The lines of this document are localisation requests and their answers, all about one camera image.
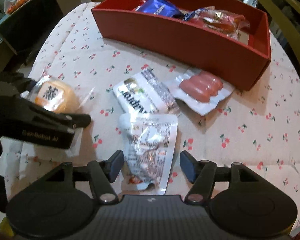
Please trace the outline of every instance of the chinese character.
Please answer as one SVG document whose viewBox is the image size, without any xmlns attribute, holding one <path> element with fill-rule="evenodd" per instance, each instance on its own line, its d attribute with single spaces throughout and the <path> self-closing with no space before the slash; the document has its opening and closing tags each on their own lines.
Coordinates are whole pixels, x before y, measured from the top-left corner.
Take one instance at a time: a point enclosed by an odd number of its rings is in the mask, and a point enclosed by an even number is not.
<svg viewBox="0 0 300 240">
<path fill-rule="evenodd" d="M 59 90 L 57 88 L 52 88 L 52 86 L 48 87 L 48 90 L 44 93 L 43 98 L 46 98 L 48 100 L 52 100 L 56 97 L 56 92 Z"/>
</svg>

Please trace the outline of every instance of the pink sausage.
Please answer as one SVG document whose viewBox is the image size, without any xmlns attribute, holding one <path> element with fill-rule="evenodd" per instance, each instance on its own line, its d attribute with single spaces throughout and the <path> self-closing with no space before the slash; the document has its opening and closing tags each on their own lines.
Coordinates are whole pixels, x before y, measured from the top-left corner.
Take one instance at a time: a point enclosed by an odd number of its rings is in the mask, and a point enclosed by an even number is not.
<svg viewBox="0 0 300 240">
<path fill-rule="evenodd" d="M 189 79 L 183 80 L 179 87 L 186 92 L 187 94 L 189 94 L 191 97 L 193 97 L 194 99 L 200 101 L 200 102 L 204 102 L 207 103 L 210 101 L 210 93 L 209 90 L 202 90 L 200 89 L 198 86 L 196 86 L 195 84 L 193 84 Z"/>
<path fill-rule="evenodd" d="M 208 90 L 211 96 L 216 96 L 218 94 L 217 87 L 212 86 L 211 80 L 205 76 L 192 76 L 189 80 L 200 89 Z"/>
<path fill-rule="evenodd" d="M 216 77 L 215 75 L 207 72 L 207 71 L 204 71 L 202 70 L 200 73 L 199 73 L 199 76 L 205 76 L 207 78 L 209 78 L 212 82 L 212 85 L 216 85 L 218 90 L 222 89 L 223 88 L 223 83 L 222 81 L 220 80 L 220 78 Z"/>
</svg>

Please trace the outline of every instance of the round black disc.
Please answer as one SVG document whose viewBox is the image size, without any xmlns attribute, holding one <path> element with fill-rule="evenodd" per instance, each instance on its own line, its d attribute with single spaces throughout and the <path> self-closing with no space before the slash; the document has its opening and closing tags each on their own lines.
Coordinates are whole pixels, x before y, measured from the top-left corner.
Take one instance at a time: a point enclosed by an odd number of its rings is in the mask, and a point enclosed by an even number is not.
<svg viewBox="0 0 300 240">
<path fill-rule="evenodd" d="M 272 237 L 290 232 L 297 206 L 284 193 L 220 192 L 210 203 L 216 223 L 226 231 L 245 237 Z"/>
<path fill-rule="evenodd" d="M 21 192 L 7 206 L 13 230 L 29 238 L 66 236 L 83 227 L 93 213 L 92 200 L 80 190 Z"/>
</svg>

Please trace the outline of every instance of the red tray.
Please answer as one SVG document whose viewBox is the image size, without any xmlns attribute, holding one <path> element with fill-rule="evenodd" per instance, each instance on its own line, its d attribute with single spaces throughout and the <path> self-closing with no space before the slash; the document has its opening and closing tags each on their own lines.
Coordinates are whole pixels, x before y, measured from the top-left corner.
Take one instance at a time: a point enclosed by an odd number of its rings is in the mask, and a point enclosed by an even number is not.
<svg viewBox="0 0 300 240">
<path fill-rule="evenodd" d="M 134 44 L 197 68 L 249 90 L 271 61 L 267 14 L 237 0 L 168 0 L 183 10 L 215 6 L 243 14 L 248 45 L 208 28 L 159 15 L 135 12 L 140 0 L 106 0 L 92 14 L 104 38 Z"/>
</svg>

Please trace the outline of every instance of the tablecloth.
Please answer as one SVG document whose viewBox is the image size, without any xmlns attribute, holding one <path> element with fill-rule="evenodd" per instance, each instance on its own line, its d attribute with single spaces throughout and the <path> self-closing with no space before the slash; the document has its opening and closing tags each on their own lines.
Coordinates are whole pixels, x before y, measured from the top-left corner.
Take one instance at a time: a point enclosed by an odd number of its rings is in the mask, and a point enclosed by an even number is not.
<svg viewBox="0 0 300 240">
<path fill-rule="evenodd" d="M 95 88 L 90 108 L 93 123 L 83 131 L 79 158 L 44 158 L 29 151 L 20 141 L 2 138 L 0 170 L 5 176 L 7 195 L 14 196 L 61 161 L 86 165 L 107 159 L 123 149 L 118 128 L 123 113 L 112 87 L 140 72 L 153 69 L 160 81 L 174 79 L 189 66 L 160 54 L 122 42 L 103 39 L 90 9 L 81 4 L 53 29 L 42 46 L 30 77 L 43 72 L 75 89 Z M 288 194 L 298 206 L 294 228 L 300 226 L 300 80 L 282 47 L 270 33 L 272 62 L 250 91 L 238 91 L 220 102 L 206 116 L 199 116 L 178 101 L 178 136 L 166 194 L 186 195 L 191 184 L 179 165 L 179 153 L 189 151 L 197 160 L 208 159 L 219 166 L 242 162 Z M 149 194 L 125 191 L 122 174 L 112 184 L 118 194 Z M 214 194 L 227 183 L 216 183 Z M 87 185 L 78 188 L 89 193 Z"/>
</svg>

